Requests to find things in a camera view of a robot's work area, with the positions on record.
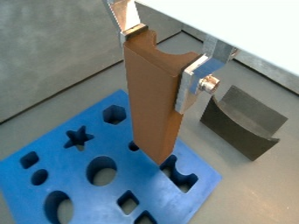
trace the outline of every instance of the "star-shaped hole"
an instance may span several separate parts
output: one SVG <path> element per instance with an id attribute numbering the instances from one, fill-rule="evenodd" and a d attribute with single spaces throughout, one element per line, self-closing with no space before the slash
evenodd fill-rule
<path id="1" fill-rule="evenodd" d="M 70 141 L 65 144 L 65 148 L 69 149 L 77 146 L 79 151 L 85 151 L 86 142 L 94 138 L 91 134 L 87 134 L 86 126 L 82 126 L 78 131 L 69 130 L 67 136 L 70 137 Z"/>

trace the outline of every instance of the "gray table surface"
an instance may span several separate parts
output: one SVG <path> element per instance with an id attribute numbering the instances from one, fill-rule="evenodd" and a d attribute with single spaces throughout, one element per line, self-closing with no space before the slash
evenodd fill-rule
<path id="1" fill-rule="evenodd" d="M 181 33 L 165 41 L 159 48 L 169 53 L 199 52 L 202 42 Z M 276 137 L 281 138 L 280 144 L 256 162 L 250 162 L 199 122 L 212 97 L 206 93 L 201 94 L 197 104 L 185 115 L 179 136 L 220 171 L 224 180 L 190 223 L 297 224 L 299 223 L 299 97 L 236 61 L 232 61 L 216 76 L 222 81 L 217 93 L 218 99 L 226 94 L 230 86 L 236 85 L 289 120 L 276 133 Z M 127 91 L 123 63 L 113 66 L 0 125 L 0 159 L 9 157 L 121 88 Z M 0 195 L 0 223 L 15 223 L 3 195 Z"/>

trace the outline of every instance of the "brown rectangular block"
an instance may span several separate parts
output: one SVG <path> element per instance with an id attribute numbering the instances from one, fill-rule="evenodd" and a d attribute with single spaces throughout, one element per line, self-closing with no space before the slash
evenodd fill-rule
<path id="1" fill-rule="evenodd" d="M 125 43 L 125 57 L 135 144 L 161 164 L 173 153 L 183 119 L 174 110 L 183 69 L 199 55 L 171 55 L 155 46 L 155 32 L 145 31 Z"/>

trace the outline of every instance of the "circular hole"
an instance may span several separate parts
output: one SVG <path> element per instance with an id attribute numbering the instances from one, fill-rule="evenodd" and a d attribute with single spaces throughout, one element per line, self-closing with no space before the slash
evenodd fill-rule
<path id="1" fill-rule="evenodd" d="M 47 180 L 47 178 L 49 178 L 49 172 L 45 169 L 37 171 L 35 174 L 33 175 L 33 184 L 35 186 L 42 185 Z"/>
<path id="2" fill-rule="evenodd" d="M 66 199 L 58 207 L 58 218 L 61 224 L 69 224 L 71 222 L 74 214 L 74 207 L 73 207 L 73 202 L 71 199 Z"/>
<path id="3" fill-rule="evenodd" d="M 70 196 L 62 192 L 53 192 L 45 202 L 46 216 L 53 224 L 67 224 L 74 215 L 74 205 Z"/>
<path id="4" fill-rule="evenodd" d="M 138 150 L 139 150 L 139 147 L 137 146 L 137 144 L 135 144 L 134 141 L 129 144 L 129 149 L 130 149 L 131 151 L 138 151 Z"/>
<path id="5" fill-rule="evenodd" d="M 110 157 L 97 157 L 87 169 L 89 182 L 95 186 L 109 185 L 118 173 L 115 161 Z"/>

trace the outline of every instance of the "silver bolt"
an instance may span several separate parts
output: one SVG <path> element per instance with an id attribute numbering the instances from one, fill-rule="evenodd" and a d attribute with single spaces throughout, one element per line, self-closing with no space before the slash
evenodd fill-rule
<path id="1" fill-rule="evenodd" d="M 201 90 L 205 90 L 212 95 L 216 93 L 221 85 L 221 80 L 216 78 L 212 74 L 201 79 Z"/>

